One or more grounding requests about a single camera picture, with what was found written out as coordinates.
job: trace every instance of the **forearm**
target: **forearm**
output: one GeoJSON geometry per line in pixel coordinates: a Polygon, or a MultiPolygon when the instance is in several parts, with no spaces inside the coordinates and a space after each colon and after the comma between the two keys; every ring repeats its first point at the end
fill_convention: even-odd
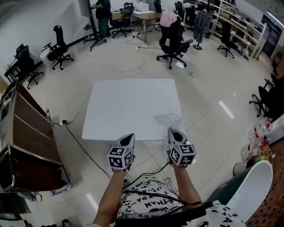
{"type": "Polygon", "coordinates": [[[98,213],[93,223],[105,227],[112,223],[116,218],[125,174],[125,171],[114,172],[110,183],[108,184],[106,191],[99,203],[98,213]]]}
{"type": "Polygon", "coordinates": [[[174,173],[177,178],[180,199],[190,204],[201,201],[198,192],[189,178],[186,168],[174,164],[174,173]]]}

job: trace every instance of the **cardboard box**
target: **cardboard box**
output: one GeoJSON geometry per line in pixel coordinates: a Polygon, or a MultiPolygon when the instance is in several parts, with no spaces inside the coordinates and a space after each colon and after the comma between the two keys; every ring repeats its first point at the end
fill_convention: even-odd
{"type": "Polygon", "coordinates": [[[121,12],[112,12],[111,19],[112,20],[120,20],[122,19],[123,14],[121,12]]]}

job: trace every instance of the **wooden cabinet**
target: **wooden cabinet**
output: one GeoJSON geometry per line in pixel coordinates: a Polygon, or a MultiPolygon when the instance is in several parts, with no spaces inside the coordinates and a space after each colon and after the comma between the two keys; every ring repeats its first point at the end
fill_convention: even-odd
{"type": "Polygon", "coordinates": [[[0,102],[0,185],[4,192],[55,190],[61,162],[49,116],[17,80],[0,102]]]}

